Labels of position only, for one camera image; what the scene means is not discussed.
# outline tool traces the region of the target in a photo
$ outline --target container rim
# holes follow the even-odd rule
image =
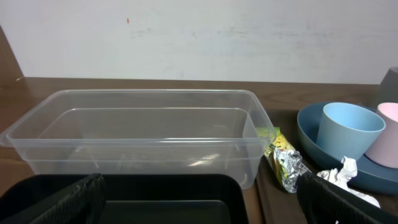
[[[270,129],[269,134],[266,138],[162,138],[162,139],[13,139],[10,138],[9,134],[15,130],[21,123],[23,123],[29,116],[39,110],[43,105],[52,101],[54,98],[64,95],[67,93],[104,93],[104,92],[146,92],[146,93],[156,93],[156,92],[167,92],[167,93],[244,93],[251,96],[253,102],[257,108],[261,111],[261,119],[271,121],[258,100],[257,96],[248,90],[212,90],[212,89],[92,89],[92,90],[60,90],[49,97],[44,99],[44,101],[37,104],[24,116],[22,116],[18,121],[12,124],[9,128],[4,130],[0,134],[0,145],[6,147],[14,147],[17,144],[18,147],[70,147],[70,146],[155,146],[161,143],[168,146],[181,146],[181,145],[225,145],[225,144],[248,144],[248,143],[271,143],[275,141],[276,131],[274,127],[267,127]]]

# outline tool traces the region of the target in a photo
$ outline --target white tissue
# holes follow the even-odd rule
[[[355,159],[344,157],[341,160],[341,163],[343,163],[344,166],[339,172],[337,169],[324,170],[319,172],[317,176],[324,178],[325,180],[331,182],[332,184],[335,184],[341,187],[342,189],[351,192],[353,195],[360,197],[361,199],[380,208],[379,202],[374,197],[348,188],[347,182],[351,180],[351,178],[356,177],[358,173]]]

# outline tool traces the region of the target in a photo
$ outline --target crumpled paper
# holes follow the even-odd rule
[[[268,144],[264,152],[269,165],[272,167],[279,183],[289,193],[296,193],[298,177],[309,171],[302,163],[302,156],[286,140],[279,128],[275,128],[277,137],[272,144]]]
[[[355,159],[344,157],[341,160],[341,163],[343,163],[344,165],[340,171],[338,171],[337,169],[323,170],[319,172],[317,176],[341,187],[342,189],[345,189],[348,192],[351,192],[353,195],[380,208],[379,202],[374,197],[348,188],[348,181],[351,180],[351,178],[356,177],[356,175],[358,174]]]

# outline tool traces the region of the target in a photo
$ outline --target white wall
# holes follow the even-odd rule
[[[398,65],[397,0],[1,0],[0,25],[26,77],[379,83]]]

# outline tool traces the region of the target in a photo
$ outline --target aluminum foil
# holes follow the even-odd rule
[[[276,140],[267,145],[264,155],[281,186],[289,193],[295,193],[297,178],[309,170],[302,163],[300,153],[286,140],[280,129],[275,130]]]
[[[275,149],[274,159],[280,165],[279,170],[282,171],[277,174],[280,184],[289,193],[295,193],[297,178],[308,171],[308,168],[302,163],[302,156],[294,149]]]

